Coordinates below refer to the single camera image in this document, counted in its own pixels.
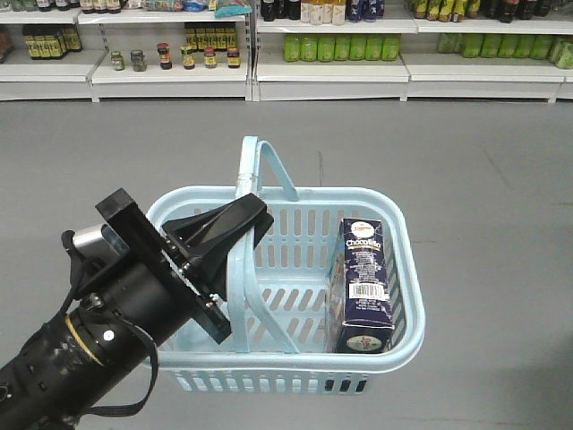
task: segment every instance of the glass jar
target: glass jar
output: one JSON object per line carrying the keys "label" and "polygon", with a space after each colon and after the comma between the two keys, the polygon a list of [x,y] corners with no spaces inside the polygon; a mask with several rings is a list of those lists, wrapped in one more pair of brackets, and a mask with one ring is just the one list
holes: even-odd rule
{"label": "glass jar", "polygon": [[134,72],[145,72],[147,64],[145,63],[145,55],[140,49],[134,49],[131,52],[132,67]]}
{"label": "glass jar", "polygon": [[163,70],[169,70],[173,67],[171,63],[171,54],[169,53],[169,45],[167,43],[158,44],[159,65]]}
{"label": "glass jar", "polygon": [[217,57],[214,47],[206,47],[203,50],[203,55],[205,56],[205,67],[208,69],[214,69],[217,67]]}
{"label": "glass jar", "polygon": [[238,48],[230,47],[227,50],[227,65],[231,69],[238,69],[241,67],[241,55]]}
{"label": "glass jar", "polygon": [[111,65],[114,67],[114,70],[117,71],[125,68],[124,56],[122,56],[120,51],[113,51],[111,53]]}
{"label": "glass jar", "polygon": [[183,67],[185,70],[195,68],[195,59],[193,58],[193,47],[191,45],[181,46],[181,58],[183,59]]}

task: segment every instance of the green bottle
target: green bottle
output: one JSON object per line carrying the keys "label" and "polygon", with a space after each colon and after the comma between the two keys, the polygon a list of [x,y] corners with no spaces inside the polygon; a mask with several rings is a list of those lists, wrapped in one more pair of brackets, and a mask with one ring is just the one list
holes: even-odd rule
{"label": "green bottle", "polygon": [[483,37],[482,50],[480,56],[483,58],[494,58],[498,55],[501,45],[500,34],[486,34]]}
{"label": "green bottle", "polygon": [[518,34],[504,34],[501,38],[500,50],[498,51],[499,58],[511,58],[516,52],[517,43],[519,43]]}
{"label": "green bottle", "polygon": [[318,37],[307,34],[303,37],[301,42],[301,60],[303,61],[316,61],[318,55]]}
{"label": "green bottle", "polygon": [[464,58],[477,58],[483,44],[483,34],[465,33],[462,37],[462,56]]}
{"label": "green bottle", "polygon": [[528,58],[535,42],[535,34],[520,34],[514,58]]}
{"label": "green bottle", "polygon": [[318,59],[323,63],[334,60],[334,46],[336,40],[334,36],[322,35],[319,37]]}
{"label": "green bottle", "polygon": [[553,35],[551,34],[538,34],[535,36],[534,45],[531,47],[529,58],[534,60],[545,60],[549,55],[552,48]]}
{"label": "green bottle", "polygon": [[340,34],[336,37],[336,46],[334,47],[334,59],[336,61],[346,61],[350,58],[350,36]]}
{"label": "green bottle", "polygon": [[382,61],[396,61],[400,55],[400,35],[387,34],[382,45]]}
{"label": "green bottle", "polygon": [[353,61],[364,60],[366,55],[366,41],[365,34],[353,34],[350,38],[350,59]]}
{"label": "green bottle", "polygon": [[368,61],[380,60],[383,41],[384,37],[381,34],[369,34],[366,38],[366,54],[364,55],[364,59]]}
{"label": "green bottle", "polygon": [[297,34],[285,36],[285,61],[292,63],[301,59],[301,38]]}

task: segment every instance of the white shelf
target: white shelf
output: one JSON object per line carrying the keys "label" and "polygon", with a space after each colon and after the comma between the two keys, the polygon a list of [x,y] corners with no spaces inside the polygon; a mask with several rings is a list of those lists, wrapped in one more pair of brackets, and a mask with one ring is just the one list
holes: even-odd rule
{"label": "white shelf", "polygon": [[156,22],[244,22],[244,15],[215,18],[211,11],[155,12],[143,9],[123,9],[120,13],[82,13],[80,24],[138,24]]}
{"label": "white shelf", "polygon": [[312,25],[308,22],[275,20],[257,20],[259,33],[416,33],[414,20],[408,16],[404,7],[391,4],[386,7],[384,18],[376,22],[350,22],[343,25]]}
{"label": "white shelf", "polygon": [[69,11],[1,12],[0,24],[75,24],[80,13],[79,8]]}
{"label": "white shelf", "polygon": [[104,51],[70,52],[61,60],[32,60],[16,49],[0,64],[0,82],[86,82]]}
{"label": "white shelf", "polygon": [[241,58],[241,67],[231,69],[227,66],[225,53],[218,53],[218,64],[208,69],[202,61],[202,54],[194,55],[197,64],[192,70],[185,70],[180,59],[174,58],[173,67],[163,70],[158,64],[149,64],[145,72],[134,72],[129,64],[122,71],[114,70],[105,59],[91,77],[93,84],[107,83],[164,83],[164,82],[246,82],[247,59]]}
{"label": "white shelf", "polygon": [[573,20],[564,15],[514,19],[507,24],[485,17],[466,18],[463,22],[415,20],[419,33],[505,33],[505,34],[573,34]]}
{"label": "white shelf", "polygon": [[460,54],[402,54],[412,81],[563,82],[563,71],[529,58],[464,58]]}
{"label": "white shelf", "polygon": [[397,61],[319,61],[287,63],[282,53],[260,52],[259,82],[408,82],[408,72]]}

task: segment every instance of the store shelf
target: store shelf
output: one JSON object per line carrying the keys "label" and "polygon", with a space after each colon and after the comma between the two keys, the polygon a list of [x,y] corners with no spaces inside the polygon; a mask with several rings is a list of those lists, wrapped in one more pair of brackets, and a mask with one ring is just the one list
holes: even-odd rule
{"label": "store shelf", "polygon": [[124,9],[121,13],[82,13],[80,24],[141,24],[156,22],[244,22],[244,15],[215,18],[211,11],[201,12],[155,12],[143,9]]}
{"label": "store shelf", "polygon": [[0,24],[75,24],[78,21],[80,9],[70,9],[69,11],[50,12],[2,12],[0,13]]}
{"label": "store shelf", "polygon": [[410,72],[407,96],[546,99],[555,101],[563,72],[544,61],[403,54]]}
{"label": "store shelf", "polygon": [[241,97],[247,96],[249,67],[242,58],[241,67],[231,69],[223,53],[218,53],[215,69],[205,67],[199,55],[192,70],[185,70],[174,58],[173,67],[162,70],[148,64],[145,72],[134,72],[129,64],[116,71],[104,62],[91,77],[94,99],[118,97]]}
{"label": "store shelf", "polygon": [[287,63],[280,53],[260,52],[253,99],[403,98],[407,83],[401,60]]}
{"label": "store shelf", "polygon": [[408,16],[404,7],[398,4],[387,6],[384,18],[376,22],[350,22],[344,25],[312,25],[308,22],[275,20],[257,20],[259,33],[416,33],[414,20]]}
{"label": "store shelf", "polygon": [[0,64],[0,82],[86,82],[104,51],[70,52],[61,60],[32,60],[16,49]]}
{"label": "store shelf", "polygon": [[573,34],[573,20],[564,15],[533,17],[506,24],[485,17],[463,22],[414,20],[419,33],[504,33],[504,34]]}

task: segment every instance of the yellow label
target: yellow label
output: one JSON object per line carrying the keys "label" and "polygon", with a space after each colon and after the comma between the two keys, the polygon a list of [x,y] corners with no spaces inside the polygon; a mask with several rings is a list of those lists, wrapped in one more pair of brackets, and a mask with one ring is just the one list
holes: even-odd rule
{"label": "yellow label", "polygon": [[241,65],[241,57],[240,56],[232,56],[227,58],[228,65]]}

